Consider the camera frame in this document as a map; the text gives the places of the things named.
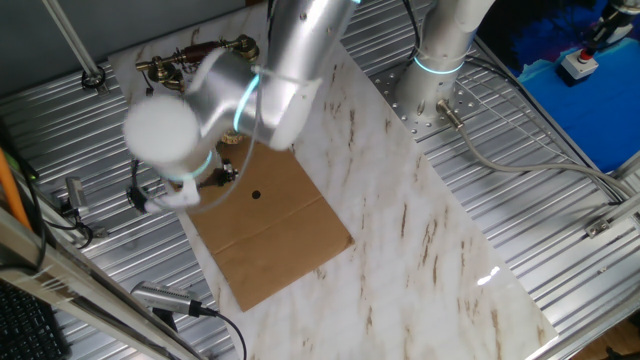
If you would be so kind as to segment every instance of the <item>metal clamp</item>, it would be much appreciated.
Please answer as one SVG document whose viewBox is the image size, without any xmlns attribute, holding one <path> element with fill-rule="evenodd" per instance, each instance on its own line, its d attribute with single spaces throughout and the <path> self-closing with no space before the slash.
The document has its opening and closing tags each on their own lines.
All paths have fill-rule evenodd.
<svg viewBox="0 0 640 360">
<path fill-rule="evenodd" d="M 598 220 L 591 223 L 585 228 L 587 235 L 590 238 L 594 238 L 599 234 L 611 229 L 615 224 L 633 217 L 636 213 L 640 212 L 640 194 L 634 195 L 632 198 L 627 199 L 622 204 L 615 207 L 615 209 L 601 216 Z"/>
<path fill-rule="evenodd" d="M 436 109 L 441 115 L 444 115 L 449 120 L 449 122 L 451 122 L 451 125 L 454 129 L 456 129 L 456 131 L 464 126 L 462 119 L 460 119 L 460 117 L 458 117 L 458 115 L 456 115 L 453 110 L 451 110 L 447 101 L 438 101 L 438 103 L 436 104 Z"/>
</svg>

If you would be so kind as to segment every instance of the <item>metal bracket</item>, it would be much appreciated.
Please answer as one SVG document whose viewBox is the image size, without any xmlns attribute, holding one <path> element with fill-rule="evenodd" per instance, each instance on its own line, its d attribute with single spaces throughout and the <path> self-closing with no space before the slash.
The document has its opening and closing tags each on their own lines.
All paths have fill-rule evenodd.
<svg viewBox="0 0 640 360">
<path fill-rule="evenodd" d="M 633 217 L 633 215 L 638 212 L 640 212 L 640 194 L 634 195 L 632 198 L 627 199 L 613 210 L 601 216 L 597 221 L 587 226 L 585 231 L 587 235 L 593 239 L 599 234 L 611 229 L 615 224 Z"/>
</svg>

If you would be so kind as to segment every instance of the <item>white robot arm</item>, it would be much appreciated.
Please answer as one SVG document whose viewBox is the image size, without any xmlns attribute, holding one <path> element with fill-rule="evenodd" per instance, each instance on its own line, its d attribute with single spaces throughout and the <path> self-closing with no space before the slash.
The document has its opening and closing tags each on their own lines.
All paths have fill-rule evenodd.
<svg viewBox="0 0 640 360">
<path fill-rule="evenodd" d="M 148 201 L 146 210 L 197 205 L 196 183 L 223 166 L 215 145 L 229 130 L 275 150 L 288 148 L 308 118 L 333 48 L 359 2 L 278 0 L 263 70 L 215 50 L 202 60 L 183 100 L 159 96 L 132 106 L 124 124 L 127 146 L 162 177 L 184 184 L 178 194 Z M 492 3 L 434 3 L 423 23 L 416 64 L 398 85 L 403 105 L 435 116 L 437 101 L 451 95 L 457 70 Z"/>
</svg>

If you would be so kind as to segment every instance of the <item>orange object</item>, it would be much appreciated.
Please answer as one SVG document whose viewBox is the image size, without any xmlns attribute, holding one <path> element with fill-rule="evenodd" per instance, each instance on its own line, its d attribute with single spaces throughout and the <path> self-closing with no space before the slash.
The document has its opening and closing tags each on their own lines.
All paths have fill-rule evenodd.
<svg viewBox="0 0 640 360">
<path fill-rule="evenodd" d="M 13 179 L 11 168 L 9 168 L 9 163 L 2 150 L 0 150 L 0 183 L 2 183 L 2 187 L 4 188 L 4 193 L 13 216 L 27 229 L 32 230 L 29 219 L 27 218 L 27 213 L 24 211 L 24 206 L 22 206 L 16 181 Z"/>
</svg>

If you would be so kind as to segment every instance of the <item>metal slotted table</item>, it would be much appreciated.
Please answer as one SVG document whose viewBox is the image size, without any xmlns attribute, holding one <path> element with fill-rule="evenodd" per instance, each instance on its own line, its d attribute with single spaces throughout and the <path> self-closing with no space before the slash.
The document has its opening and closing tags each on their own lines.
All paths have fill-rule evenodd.
<svg viewBox="0 0 640 360">
<path fill-rule="evenodd" d="M 421 18 L 428 1 L 415 1 L 414 7 Z M 387 83 L 391 89 L 413 46 L 402 3 L 363 1 L 342 43 L 382 93 Z M 474 50 L 471 55 L 487 54 Z M 23 156 L 41 173 L 43 192 L 65 198 L 64 178 L 81 177 L 91 204 L 86 223 L 104 226 L 109 233 L 84 251 L 87 257 L 127 290 L 142 280 L 158 281 L 189 288 L 215 306 L 175 214 L 138 215 L 127 201 L 130 156 L 120 129 L 127 104 L 109 64 L 102 67 L 108 96 L 82 90 L 80 74 L 75 74 L 0 100 L 0 115 Z M 566 161 L 564 156 L 588 161 L 555 123 L 516 96 L 513 82 L 471 64 L 459 81 L 464 87 L 456 88 L 457 108 L 485 156 L 503 164 Z M 568 171 L 492 171 L 477 163 L 444 122 L 427 126 L 415 121 L 407 116 L 408 131 L 560 333 L 546 347 L 562 348 L 553 358 L 568 357 L 640 307 L 631 296 L 640 283 L 635 223 L 618 222 L 593 239 L 585 232 L 613 209 L 606 189 Z M 143 166 L 140 181 L 153 185 L 157 178 Z M 141 357 L 67 314 L 58 312 L 57 318 L 73 359 Z M 184 316 L 177 325 L 201 353 L 236 357 L 219 320 Z"/>
</svg>

